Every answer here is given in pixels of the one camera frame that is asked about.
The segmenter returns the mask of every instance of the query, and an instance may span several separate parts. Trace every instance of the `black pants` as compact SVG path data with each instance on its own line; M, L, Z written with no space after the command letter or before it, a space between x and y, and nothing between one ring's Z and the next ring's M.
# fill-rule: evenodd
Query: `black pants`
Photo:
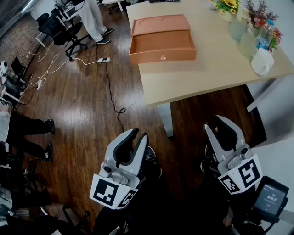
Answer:
M46 134L50 131L49 122L30 119L14 112L10 117L9 131L6 142L34 157L45 159L45 150L32 142L27 141L24 135Z

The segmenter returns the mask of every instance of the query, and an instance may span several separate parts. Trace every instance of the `white pants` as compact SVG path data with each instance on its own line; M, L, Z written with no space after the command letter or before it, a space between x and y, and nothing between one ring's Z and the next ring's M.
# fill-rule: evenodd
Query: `white pants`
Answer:
M84 27L91 37L99 42L103 39L102 33L106 32L106 27L103 25L102 15L96 0L85 0L75 6L79 16L82 18Z

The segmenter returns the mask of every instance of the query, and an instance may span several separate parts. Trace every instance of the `white wall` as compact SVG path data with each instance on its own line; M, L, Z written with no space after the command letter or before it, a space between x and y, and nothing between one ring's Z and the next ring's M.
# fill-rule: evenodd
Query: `white wall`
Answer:
M54 4L54 0L35 0L31 5L34 9L33 14L41 16L44 13L48 13L51 15L51 11L54 9Z
M283 34L281 47L294 64L294 2L293 0L266 0L280 18L275 25ZM257 98L272 81L248 84ZM286 209L294 212L294 76L284 81L258 106L267 141L253 149L258 154L263 175L290 188ZM268 235L288 235L293 225L280 221Z
M280 16L275 25L282 32L281 48L294 64L294 1L266 0L274 13ZM257 98L272 81L248 84L253 96ZM288 76L259 106L258 110L270 142L294 136L294 76Z

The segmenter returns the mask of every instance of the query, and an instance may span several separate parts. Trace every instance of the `vase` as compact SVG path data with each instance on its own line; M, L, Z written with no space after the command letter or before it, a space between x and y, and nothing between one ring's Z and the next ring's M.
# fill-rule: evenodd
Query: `vase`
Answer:
M271 50L269 49L268 52L270 53L271 56L273 56L273 54L275 52L275 48L272 48Z
M230 36L236 41L240 41L242 35L246 32L246 24L238 21L237 19L233 19L230 25Z
M251 58L255 55L255 49L255 36L248 32L243 33L239 45L240 53Z
M222 18L223 20L228 21L228 22L231 22L232 19L233 19L233 15L230 12L228 12L228 11L225 11L225 13L223 13L220 10L219 16L220 16L220 18Z
M247 32L254 35L255 37L258 36L260 28L255 28L252 23L248 24Z
M212 9L212 10L216 10L214 3L215 3L214 1L206 0L207 8Z

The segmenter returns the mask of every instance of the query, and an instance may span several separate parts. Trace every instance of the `glass jar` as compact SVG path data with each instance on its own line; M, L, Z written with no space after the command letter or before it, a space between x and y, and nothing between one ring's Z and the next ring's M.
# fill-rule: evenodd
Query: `glass jar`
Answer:
M240 40L239 51L242 55L250 58L255 54L255 36L253 34L247 31L243 33Z
M240 41L242 35L246 32L246 23L233 19L230 25L230 36L236 41Z

